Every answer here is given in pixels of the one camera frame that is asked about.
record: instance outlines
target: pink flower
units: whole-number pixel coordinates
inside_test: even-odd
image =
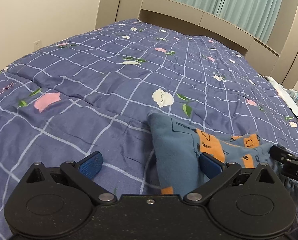
[[[167,52],[167,51],[166,51],[165,49],[163,49],[163,48],[156,48],[156,50],[157,50],[157,51],[164,52],[164,53],[166,53],[166,52]]]
[[[254,101],[249,100],[249,99],[247,99],[247,103],[252,106],[257,106],[257,104]]]
[[[52,103],[55,103],[60,99],[60,93],[48,93],[44,94],[34,103],[34,107],[39,110],[41,113],[44,109],[46,109]]]

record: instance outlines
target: bed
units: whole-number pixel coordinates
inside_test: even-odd
[[[154,101],[156,90],[174,102]],[[190,100],[185,112],[177,94]],[[258,132],[297,155],[298,126],[275,89],[216,40],[136,19],[68,38],[0,71],[0,239],[3,208],[33,162],[47,167],[100,151],[94,181],[118,197],[160,194],[147,114],[175,116],[210,134]],[[292,235],[298,239],[298,218]]]

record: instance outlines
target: bedspread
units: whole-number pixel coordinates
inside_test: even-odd
[[[258,132],[297,155],[295,117],[241,54],[208,37],[121,21],[0,71],[0,239],[11,235],[4,205],[33,162],[58,166],[97,150],[100,186],[159,194],[151,110],[210,134]]]

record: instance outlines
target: silver rivet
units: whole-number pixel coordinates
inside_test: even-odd
[[[114,200],[114,195],[111,193],[102,193],[99,195],[99,200],[109,202]]]
[[[202,196],[199,193],[189,193],[187,199],[191,201],[199,201],[202,199]]]
[[[147,204],[152,205],[152,204],[154,204],[154,203],[155,203],[154,199],[148,199],[148,200],[147,200]]]

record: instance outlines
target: wall socket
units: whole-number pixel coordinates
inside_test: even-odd
[[[41,48],[42,48],[42,42],[41,42],[41,40],[35,41],[33,43],[33,51],[36,51],[36,50],[41,49]]]

